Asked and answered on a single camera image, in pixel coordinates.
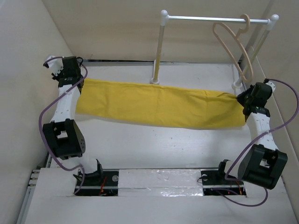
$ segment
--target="white floor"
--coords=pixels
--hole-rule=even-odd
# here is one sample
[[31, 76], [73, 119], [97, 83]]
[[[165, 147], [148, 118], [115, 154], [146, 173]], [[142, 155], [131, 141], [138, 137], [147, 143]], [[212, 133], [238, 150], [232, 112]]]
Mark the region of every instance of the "white floor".
[[[88, 67], [89, 77], [149, 83], [152, 66]], [[164, 64], [160, 84], [234, 93], [237, 72], [231, 64]], [[142, 126], [79, 115], [86, 140], [84, 159], [103, 168], [204, 168], [235, 159], [250, 142], [247, 126], [192, 130]], [[63, 161], [72, 167], [74, 163]], [[296, 223], [280, 181], [261, 207], [245, 208], [221, 196], [199, 197], [75, 197], [74, 178], [61, 169], [42, 170], [26, 224], [37, 223]], [[242, 203], [263, 200], [263, 189], [248, 185]]]

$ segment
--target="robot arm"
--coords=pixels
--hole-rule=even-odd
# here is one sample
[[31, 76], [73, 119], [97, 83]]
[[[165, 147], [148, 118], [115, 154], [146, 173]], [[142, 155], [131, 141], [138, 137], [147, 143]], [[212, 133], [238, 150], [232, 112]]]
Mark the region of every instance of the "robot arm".
[[[59, 95], [83, 78], [75, 56], [63, 58], [62, 63], [63, 65], [58, 59], [54, 59], [45, 64], [45, 67], [52, 69], [53, 79], [58, 81]], [[62, 160], [82, 157], [85, 152], [85, 139], [74, 120], [82, 87], [83, 82], [59, 100], [50, 123], [43, 125], [43, 133], [49, 147], [54, 155]]]
[[[256, 83], [237, 97], [238, 102], [244, 106], [243, 114], [252, 140], [270, 130], [270, 113], [264, 106], [274, 90], [275, 85], [266, 80], [265, 83]], [[256, 141], [229, 175], [267, 189], [273, 189], [287, 160], [287, 155], [278, 150], [272, 134], [268, 133]], [[224, 172], [227, 173], [232, 162], [224, 161], [222, 163], [225, 163]]]

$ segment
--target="yellow cloth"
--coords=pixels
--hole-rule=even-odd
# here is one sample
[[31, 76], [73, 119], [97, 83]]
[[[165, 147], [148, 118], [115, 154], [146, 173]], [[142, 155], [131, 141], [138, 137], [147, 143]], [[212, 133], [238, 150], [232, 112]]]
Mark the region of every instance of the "yellow cloth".
[[77, 113], [168, 127], [243, 126], [236, 96], [153, 84], [86, 79]]

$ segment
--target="white panel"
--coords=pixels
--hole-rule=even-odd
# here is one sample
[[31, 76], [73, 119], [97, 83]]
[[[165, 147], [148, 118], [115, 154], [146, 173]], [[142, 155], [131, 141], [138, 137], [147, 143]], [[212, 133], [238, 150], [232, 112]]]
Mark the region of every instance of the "white panel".
[[[170, 15], [259, 19], [269, 0], [43, 0], [68, 46], [88, 59], [151, 60], [156, 56], [160, 12]], [[230, 24], [237, 32], [244, 25]], [[252, 30], [241, 38], [246, 45]], [[232, 52], [241, 55], [231, 36], [219, 29]], [[227, 63], [225, 50], [212, 33], [212, 23], [169, 21], [162, 61]]]
[[203, 196], [199, 169], [121, 169], [118, 196]]
[[[74, 183], [70, 181], [69, 176], [72, 177], [70, 173], [60, 168], [41, 170], [25, 224], [80, 224], [97, 223], [99, 220], [101, 223], [130, 224], [296, 223], [282, 182], [278, 183], [280, 187], [277, 188], [282, 192], [280, 194], [273, 192], [272, 194], [271, 191], [268, 201], [263, 206], [245, 208], [235, 205], [221, 196], [70, 196], [65, 191], [67, 186], [70, 192], [73, 190]], [[240, 203], [254, 204], [261, 202], [264, 194], [253, 197], [228, 197]]]
[[43, 60], [71, 52], [41, 0], [0, 2], [0, 223], [12, 224], [31, 170], [46, 153], [38, 115], [58, 94]]

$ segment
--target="purple cable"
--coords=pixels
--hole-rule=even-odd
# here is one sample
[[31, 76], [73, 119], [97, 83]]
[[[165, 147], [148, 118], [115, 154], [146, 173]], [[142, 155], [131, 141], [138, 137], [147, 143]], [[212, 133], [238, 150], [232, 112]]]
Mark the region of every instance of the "purple cable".
[[[260, 135], [257, 136], [255, 139], [253, 139], [253, 140], [252, 140], [252, 141], [251, 141], [251, 142], [250, 142], [250, 143], [243, 149], [243, 151], [242, 151], [242, 152], [240, 153], [240, 155], [236, 158], [236, 160], [233, 162], [233, 164], [230, 166], [230, 168], [228, 169], [227, 173], [225, 174], [225, 177], [224, 177], [224, 178], [225, 178], [226, 180], [228, 180], [228, 181], [239, 181], [239, 180], [236, 179], [236, 178], [229, 178], [228, 175], [229, 175], [229, 173], [232, 171], [232, 169], [234, 168], [234, 166], [237, 164], [237, 162], [238, 162], [238, 161], [242, 158], [242, 156], [246, 153], [246, 151], [247, 151], [247, 150], [248, 150], [248, 149], [249, 149], [249, 148], [250, 148], [250, 147], [257, 141], [257, 140], [259, 140], [261, 137], [267, 135], [268, 133], [277, 131], [278, 129], [287, 126], [287, 125], [288, 125], [288, 124], [289, 124], [289, 123], [290, 123], [290, 122], [297, 116], [297, 114], [298, 114], [298, 111], [299, 111], [299, 96], [298, 96], [297, 91], [296, 91], [292, 86], [290, 86], [288, 83], [286, 83], [286, 82], [284, 82], [284, 81], [277, 80], [277, 79], [269, 79], [269, 80], [270, 80], [270, 81], [275, 81], [275, 82], [282, 83], [282, 84], [288, 86], [288, 87], [294, 92], [295, 97], [296, 97], [296, 100], [297, 100], [296, 111], [295, 111], [295, 113], [293, 114], [293, 116], [291, 116], [291, 118], [290, 118], [287, 122], [285, 122], [284, 124], [282, 124], [282, 125], [280, 125], [280, 126], [278, 126], [278, 127], [275, 127], [275, 128], [273, 128], [273, 129], [270, 129], [269, 132], [264, 132], [264, 133], [260, 134]], [[247, 206], [247, 207], [256, 207], [256, 206], [260, 206], [260, 205], [262, 205], [262, 204], [264, 204], [264, 203], [266, 202], [266, 200], [267, 200], [267, 198], [268, 198], [268, 191], [267, 191], [266, 188], [265, 188], [265, 191], [266, 191], [266, 197], [265, 197], [265, 199], [264, 199], [261, 203], [259, 203], [259, 204], [255, 204], [255, 205], [241, 204], [241, 203], [235, 202], [235, 201], [233, 201], [233, 200], [231, 200], [231, 199], [225, 197], [224, 195], [222, 195], [222, 196], [224, 196], [226, 199], [228, 199], [228, 200], [230, 200], [231, 202], [236, 203], [236, 204], [238, 204], [238, 205]]]
[[[63, 57], [53, 57], [53, 58], [50, 58], [48, 59], [47, 61], [45, 61], [44, 65], [52, 60], [55, 60], [55, 59], [59, 59], [59, 58], [63, 58]], [[85, 69], [86, 73], [85, 73], [85, 76], [80, 79], [78, 82], [76, 82], [72, 87], [70, 87], [66, 92], [69, 92], [71, 91], [73, 88], [75, 88], [78, 84], [80, 84], [81, 82], [83, 82], [83, 80], [87, 77], [87, 74], [88, 74], [88, 71], [87, 71], [87, 68], [82, 64], [82, 67]], [[51, 155], [51, 157], [54, 159], [54, 161], [63, 169], [63, 170], [66, 170], [66, 171], [73, 171], [77, 168], [80, 168], [82, 170], [82, 181], [80, 183], [80, 186], [79, 188], [74, 192], [74, 194], [78, 193], [81, 188], [82, 188], [82, 185], [83, 185], [83, 182], [84, 182], [84, 178], [85, 178], [85, 170], [84, 170], [84, 167], [82, 164], [79, 164], [73, 168], [66, 168], [58, 159], [57, 157], [54, 155], [54, 153], [52, 152], [52, 150], [50, 149], [48, 143], [47, 143], [47, 140], [45, 138], [45, 135], [43, 134], [43, 126], [42, 126], [42, 120], [43, 120], [43, 115], [45, 114], [45, 112], [50, 108], [52, 107], [55, 103], [57, 103], [62, 97], [64, 97], [66, 95], [66, 93], [64, 92], [63, 94], [61, 94], [58, 98], [56, 98], [52, 103], [50, 103], [45, 109], [43, 109], [43, 111], [41, 112], [41, 114], [39, 115], [39, 119], [38, 119], [38, 128], [39, 128], [39, 132], [41, 134], [41, 137], [42, 137], [42, 140], [43, 140], [43, 143], [45, 144], [49, 154]]]
[[260, 202], [260, 203], [258, 203], [258, 204], [242, 204], [242, 203], [236, 202], [236, 201], [234, 201], [234, 200], [232, 200], [232, 199], [226, 197], [224, 194], [220, 193], [220, 191], [219, 191], [219, 190], [226, 190], [226, 191], [228, 191], [228, 192], [230, 192], [230, 193], [233, 193], [233, 194], [235, 194], [235, 195], [238, 195], [238, 194], [235, 193], [233, 190], [229, 190], [229, 189], [225, 189], [225, 188], [213, 188], [214, 191], [216, 191], [216, 192], [217, 192], [218, 194], [220, 194], [222, 197], [225, 197], [226, 199], [228, 199], [230, 202], [235, 203], [235, 204], [240, 205], [240, 206], [245, 206], [245, 207], [257, 207], [257, 206], [260, 206], [260, 205], [264, 204], [264, 203], [267, 201], [267, 199], [268, 199], [268, 191], [267, 191], [266, 188], [264, 188], [264, 189], [265, 189], [265, 191], [266, 191], [266, 197], [263, 199], [262, 202]]

